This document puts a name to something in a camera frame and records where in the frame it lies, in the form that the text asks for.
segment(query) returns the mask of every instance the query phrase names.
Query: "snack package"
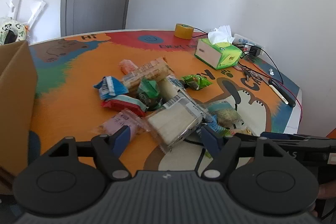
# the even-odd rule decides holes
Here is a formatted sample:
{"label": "snack package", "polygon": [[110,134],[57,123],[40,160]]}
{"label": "snack package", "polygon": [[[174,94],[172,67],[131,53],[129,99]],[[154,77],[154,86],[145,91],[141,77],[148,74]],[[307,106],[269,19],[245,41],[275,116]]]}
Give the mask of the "snack package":
{"label": "snack package", "polygon": [[181,77],[193,90],[201,90],[212,83],[199,75],[187,75]]}
{"label": "snack package", "polygon": [[218,100],[206,104],[205,107],[211,115],[216,115],[217,124],[227,129],[223,136],[233,136],[237,132],[255,135],[229,102]]}
{"label": "snack package", "polygon": [[221,127],[218,123],[217,123],[217,116],[213,115],[212,116],[212,122],[208,123],[208,126],[215,131],[216,133],[218,133],[219,135],[222,136],[222,132],[225,131],[226,129],[224,127]]}
{"label": "snack package", "polygon": [[137,97],[148,106],[148,110],[152,111],[158,109],[162,106],[162,96],[160,95],[159,87],[156,81],[148,81],[146,78],[142,78],[138,91]]}
{"label": "snack package", "polygon": [[99,97],[101,100],[128,93],[127,87],[125,87],[117,78],[112,76],[104,76],[103,79],[93,87],[99,90]]}
{"label": "snack package", "polygon": [[138,68],[137,65],[135,65],[131,60],[128,60],[128,59],[124,59],[120,61],[118,66],[120,70],[123,72],[123,74],[125,75],[129,74],[131,71],[134,71],[135,69]]}
{"label": "snack package", "polygon": [[151,133],[162,150],[168,152],[174,144],[187,137],[202,122],[204,113],[181,91],[149,116]]}
{"label": "snack package", "polygon": [[147,106],[144,103],[127,95],[118,95],[111,99],[106,99],[101,102],[101,106],[118,111],[127,108],[140,117],[146,116],[145,111],[147,110]]}
{"label": "snack package", "polygon": [[159,82],[172,73],[174,73],[173,70],[168,66],[164,58],[160,57],[125,75],[122,83],[128,88],[130,93],[133,93],[137,91],[142,78],[145,77],[147,80]]}
{"label": "snack package", "polygon": [[142,129],[142,131],[146,132],[150,130],[146,121],[142,120],[132,111],[124,109],[117,115],[113,116],[111,119],[101,124],[100,126],[94,128],[92,132],[97,135],[107,134],[111,136],[114,133],[116,133],[119,129],[121,129],[123,126],[130,127],[131,130],[130,141],[137,134],[139,128]]}
{"label": "snack package", "polygon": [[206,105],[211,115],[216,115],[220,126],[226,128],[242,120],[238,112],[225,100],[218,100]]}
{"label": "snack package", "polygon": [[177,95],[179,90],[184,90],[182,83],[175,77],[174,74],[168,75],[158,83],[160,94],[168,102]]}

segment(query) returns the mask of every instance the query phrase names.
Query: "green tissue box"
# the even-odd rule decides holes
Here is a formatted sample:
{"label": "green tissue box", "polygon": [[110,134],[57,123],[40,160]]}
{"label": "green tissue box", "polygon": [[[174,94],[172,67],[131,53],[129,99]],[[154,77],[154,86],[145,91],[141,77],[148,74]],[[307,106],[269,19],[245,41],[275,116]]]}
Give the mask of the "green tissue box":
{"label": "green tissue box", "polygon": [[214,69],[224,69],[238,64],[242,51],[229,42],[211,44],[209,39],[198,39],[195,56]]}

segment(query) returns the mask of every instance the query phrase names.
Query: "barcode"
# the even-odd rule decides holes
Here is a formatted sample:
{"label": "barcode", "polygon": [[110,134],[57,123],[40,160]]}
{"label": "barcode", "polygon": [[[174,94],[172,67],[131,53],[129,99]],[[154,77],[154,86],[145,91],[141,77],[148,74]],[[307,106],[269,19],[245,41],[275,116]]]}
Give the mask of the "barcode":
{"label": "barcode", "polygon": [[172,78],[172,77],[167,77],[168,81],[171,82],[173,85],[179,87],[179,88],[184,88],[181,84],[181,82],[179,80],[177,80],[176,78]]}
{"label": "barcode", "polygon": [[168,109],[168,108],[172,107],[173,104],[175,104],[179,100],[181,100],[182,98],[184,98],[184,97],[182,97],[180,95],[176,95],[173,98],[171,98],[168,102],[166,102],[163,106]]}
{"label": "barcode", "polygon": [[102,93],[108,93],[109,92],[109,86],[107,84],[106,79],[103,80],[103,84],[102,84],[100,89],[101,89]]}
{"label": "barcode", "polygon": [[133,72],[136,73],[136,74],[144,73],[146,70],[149,70],[149,69],[151,69],[153,67],[154,66],[151,63],[147,63],[147,64],[141,66],[140,68],[134,70]]}
{"label": "barcode", "polygon": [[135,76],[135,74],[133,72],[130,72],[129,74],[127,74],[123,77],[123,81],[126,82],[126,81],[132,79],[134,76]]}

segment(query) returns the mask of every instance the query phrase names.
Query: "yellow tape roll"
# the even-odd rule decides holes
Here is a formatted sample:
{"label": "yellow tape roll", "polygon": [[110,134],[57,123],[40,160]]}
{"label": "yellow tape roll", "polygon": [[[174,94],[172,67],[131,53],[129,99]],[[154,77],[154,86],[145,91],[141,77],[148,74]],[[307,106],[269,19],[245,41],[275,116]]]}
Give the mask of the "yellow tape roll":
{"label": "yellow tape roll", "polygon": [[183,39],[191,39],[194,28],[185,24],[176,24],[174,35]]}

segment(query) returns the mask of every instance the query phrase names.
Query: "dark green snack bag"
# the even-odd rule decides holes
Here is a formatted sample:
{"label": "dark green snack bag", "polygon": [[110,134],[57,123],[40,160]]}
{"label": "dark green snack bag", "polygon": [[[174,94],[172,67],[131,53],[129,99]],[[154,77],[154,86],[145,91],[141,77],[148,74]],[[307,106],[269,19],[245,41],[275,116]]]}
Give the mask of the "dark green snack bag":
{"label": "dark green snack bag", "polygon": [[162,106],[162,96],[156,81],[148,81],[142,78],[137,91],[137,97],[141,102],[148,106],[148,110],[152,111]]}
{"label": "dark green snack bag", "polygon": [[181,77],[189,87],[193,90],[201,90],[202,88],[211,85],[212,83],[208,81],[206,78],[199,75],[187,75]]}

